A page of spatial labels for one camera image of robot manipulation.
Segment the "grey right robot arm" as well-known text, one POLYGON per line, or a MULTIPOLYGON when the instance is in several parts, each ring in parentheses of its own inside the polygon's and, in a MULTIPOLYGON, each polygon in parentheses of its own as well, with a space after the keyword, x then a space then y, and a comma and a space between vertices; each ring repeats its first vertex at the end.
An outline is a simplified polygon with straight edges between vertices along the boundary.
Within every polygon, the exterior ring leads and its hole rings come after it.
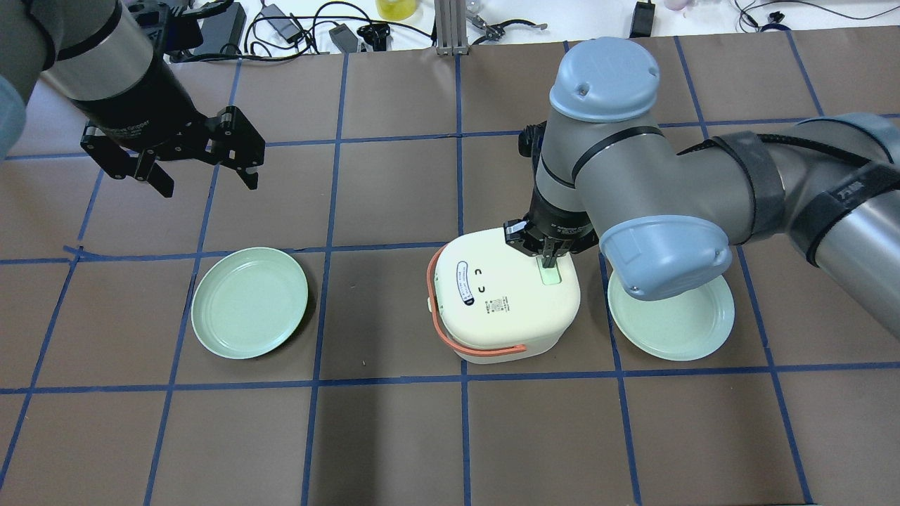
POLYGON ((740 131, 678 153, 650 115, 661 70, 629 39, 566 52, 543 124, 520 135, 536 173, 506 243, 552 266, 594 245, 627 294, 707 284, 733 246, 782 233, 814 268, 898 330, 898 128, 873 113, 740 131))

